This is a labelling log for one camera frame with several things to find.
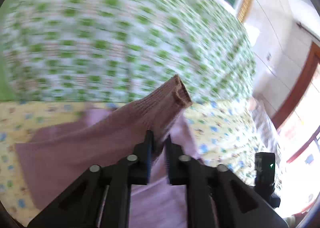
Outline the wooden window frame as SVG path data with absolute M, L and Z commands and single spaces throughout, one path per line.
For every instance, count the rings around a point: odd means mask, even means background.
M 319 88 L 312 86 L 319 66 L 319 46 L 312 42 L 304 67 L 272 122 L 286 163 L 296 160 L 319 133 Z

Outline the green checkered quilt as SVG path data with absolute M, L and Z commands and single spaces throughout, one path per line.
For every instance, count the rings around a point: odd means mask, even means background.
M 220 0 L 6 0 L 1 100 L 129 103 L 179 75 L 193 101 L 248 98 L 255 60 Z

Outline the yellow cartoon bear bedsheet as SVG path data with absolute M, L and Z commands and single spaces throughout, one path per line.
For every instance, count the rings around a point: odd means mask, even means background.
M 77 121 L 91 107 L 108 112 L 120 104 L 1 104 L 1 202 L 21 224 L 27 225 L 39 211 L 23 179 L 15 145 L 31 140 L 40 128 Z M 185 118 L 204 162 L 210 166 L 227 165 L 246 184 L 254 183 L 257 152 L 273 152 L 276 163 L 280 163 L 279 136 L 261 102 L 223 100 L 194 104 L 185 111 Z

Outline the purple knit sweater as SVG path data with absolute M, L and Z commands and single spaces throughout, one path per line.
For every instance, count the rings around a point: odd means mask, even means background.
M 191 98 L 178 75 L 148 96 L 112 112 L 92 109 L 77 122 L 40 129 L 16 145 L 34 204 L 44 210 L 92 165 L 116 164 L 154 136 L 150 180 L 132 185 L 127 227 L 188 227 L 185 186 L 169 184 L 165 140 L 195 159 L 194 141 L 183 117 Z

